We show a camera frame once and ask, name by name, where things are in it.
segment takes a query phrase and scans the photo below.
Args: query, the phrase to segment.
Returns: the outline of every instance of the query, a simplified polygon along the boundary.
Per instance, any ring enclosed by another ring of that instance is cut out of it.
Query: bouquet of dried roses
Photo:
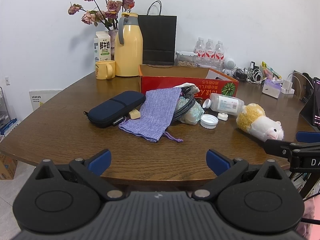
[[[98,23],[102,23],[108,30],[111,30],[110,27],[113,27],[114,30],[118,29],[118,13],[122,7],[122,12],[131,12],[131,9],[134,7],[134,0],[122,0],[122,1],[113,1],[106,0],[107,10],[101,10],[98,6],[96,0],[85,0],[85,1],[94,1],[97,5],[98,10],[87,11],[84,10],[82,5],[74,4],[68,10],[68,14],[74,15],[76,12],[82,10],[85,11],[85,14],[82,17],[82,21],[86,24],[94,24],[96,27]]]

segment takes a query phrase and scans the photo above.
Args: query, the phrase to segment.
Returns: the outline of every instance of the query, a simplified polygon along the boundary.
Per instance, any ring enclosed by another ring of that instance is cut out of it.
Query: plush hamster toy
[[[263,108],[257,104],[243,106],[236,122],[242,131],[264,142],[267,139],[282,140],[284,137],[281,123],[266,117]]]

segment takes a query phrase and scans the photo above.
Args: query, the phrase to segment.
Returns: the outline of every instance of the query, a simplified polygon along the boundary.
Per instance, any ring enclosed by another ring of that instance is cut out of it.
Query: blue gripper pad
[[[225,157],[224,155],[209,150],[207,152],[206,161],[208,167],[217,175],[221,175],[226,170],[230,169],[233,166],[233,161]]]
[[[109,168],[111,165],[111,152],[109,150],[105,150],[104,152],[100,152],[99,156],[92,160],[87,168],[89,171],[92,171],[94,174],[101,176],[104,171]]]
[[[320,142],[320,133],[318,133],[318,132],[297,132],[296,139],[298,142],[304,142],[304,143]]]

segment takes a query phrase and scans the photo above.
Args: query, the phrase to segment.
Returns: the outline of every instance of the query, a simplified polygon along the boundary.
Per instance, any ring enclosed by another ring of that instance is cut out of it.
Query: black eyeglass case
[[[92,108],[84,114],[100,128],[118,124],[133,109],[144,103],[146,96],[137,91],[125,91]]]

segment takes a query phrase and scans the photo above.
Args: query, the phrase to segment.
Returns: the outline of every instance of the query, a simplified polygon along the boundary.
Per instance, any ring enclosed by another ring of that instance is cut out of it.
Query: red and white label
[[[216,53],[215,58],[216,59],[224,59],[224,54],[223,53]]]
[[[198,54],[198,57],[204,57],[204,55],[205,55],[205,50],[203,50],[203,49],[197,49],[197,52],[196,52],[197,54]]]
[[[205,52],[205,56],[206,56],[206,57],[214,58],[214,54],[215,54],[215,51],[214,51],[214,50],[207,50],[207,51]]]

